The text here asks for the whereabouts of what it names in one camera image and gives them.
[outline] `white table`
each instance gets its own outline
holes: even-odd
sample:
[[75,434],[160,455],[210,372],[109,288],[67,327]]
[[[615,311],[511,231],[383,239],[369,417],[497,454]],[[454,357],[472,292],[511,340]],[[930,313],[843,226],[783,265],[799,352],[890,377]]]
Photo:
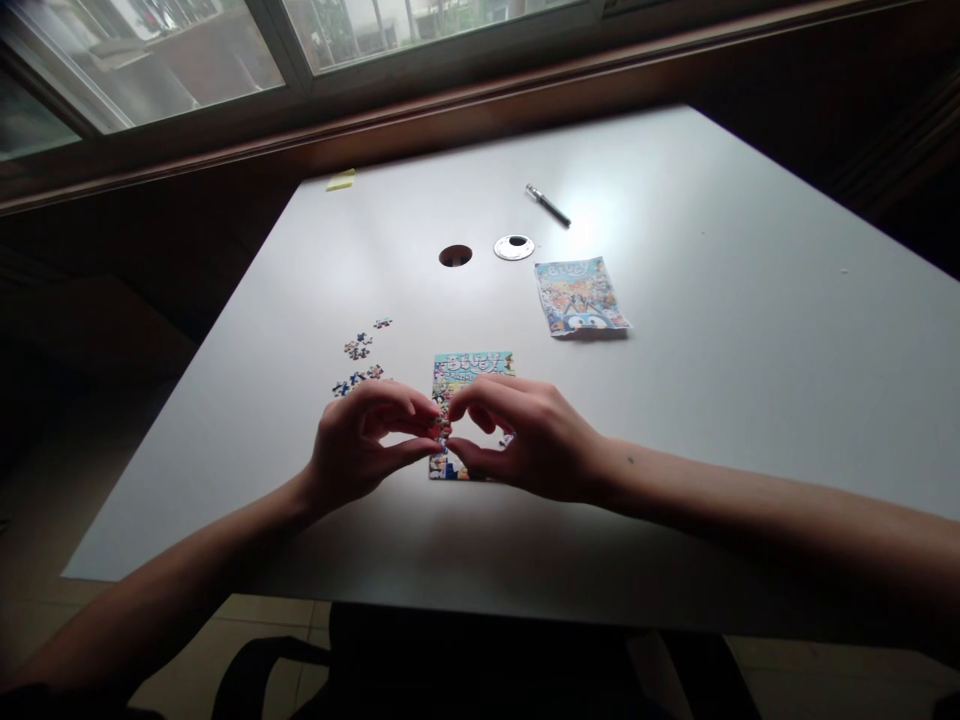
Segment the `white table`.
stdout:
[[[695,111],[325,188],[297,190],[65,575],[118,580],[277,487],[335,381],[380,363],[426,393],[437,352],[512,350],[518,374],[555,383],[603,433],[960,519],[960,287]],[[532,257],[494,256],[510,233],[536,241]],[[473,260],[442,266],[456,243]],[[549,337],[533,263],[595,255],[635,329]],[[394,325],[373,331],[384,315]],[[373,353],[352,362],[359,331]],[[423,461],[389,478],[246,590],[758,635],[879,627],[679,533],[426,476]]]

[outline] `yellow sticky note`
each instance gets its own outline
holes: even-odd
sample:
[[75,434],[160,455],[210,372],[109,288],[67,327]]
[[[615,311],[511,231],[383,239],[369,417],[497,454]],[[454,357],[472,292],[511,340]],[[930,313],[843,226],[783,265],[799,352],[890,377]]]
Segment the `yellow sticky note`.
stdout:
[[327,192],[331,190],[345,190],[348,187],[353,186],[353,179],[357,176],[357,171],[353,168],[345,170],[344,172],[334,175],[330,178],[330,182],[327,183]]

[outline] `window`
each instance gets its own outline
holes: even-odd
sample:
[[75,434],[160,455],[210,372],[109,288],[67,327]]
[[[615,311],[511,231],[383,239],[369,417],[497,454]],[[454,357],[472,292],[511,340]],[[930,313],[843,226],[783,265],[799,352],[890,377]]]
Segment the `window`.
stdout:
[[0,162],[80,138],[0,70]]
[[0,0],[0,213],[796,1]]
[[283,0],[314,74],[574,0]]
[[243,0],[13,0],[26,54],[101,132],[283,84]]

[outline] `colorful puzzle picture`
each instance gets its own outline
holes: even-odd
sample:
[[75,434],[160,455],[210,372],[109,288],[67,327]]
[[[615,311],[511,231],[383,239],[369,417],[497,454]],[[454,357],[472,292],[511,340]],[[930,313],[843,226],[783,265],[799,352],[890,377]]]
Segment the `colorful puzzle picture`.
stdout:
[[433,363],[433,401],[440,406],[440,444],[444,450],[431,455],[429,477],[431,480],[484,480],[471,474],[456,455],[446,449],[450,437],[450,422],[447,408],[450,398],[460,388],[472,383],[478,375],[513,375],[512,352],[444,353],[437,355]]
[[617,296],[602,257],[535,263],[540,304],[558,337],[578,330],[617,330],[633,325],[617,307]]

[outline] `window glass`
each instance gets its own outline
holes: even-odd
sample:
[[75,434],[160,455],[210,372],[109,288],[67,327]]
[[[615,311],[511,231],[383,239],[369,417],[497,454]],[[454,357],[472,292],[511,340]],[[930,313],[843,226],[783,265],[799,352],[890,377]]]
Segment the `window glass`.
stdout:
[[574,0],[283,0],[314,74]]
[[0,162],[80,138],[0,70]]
[[106,130],[276,87],[243,0],[14,0],[26,43]]

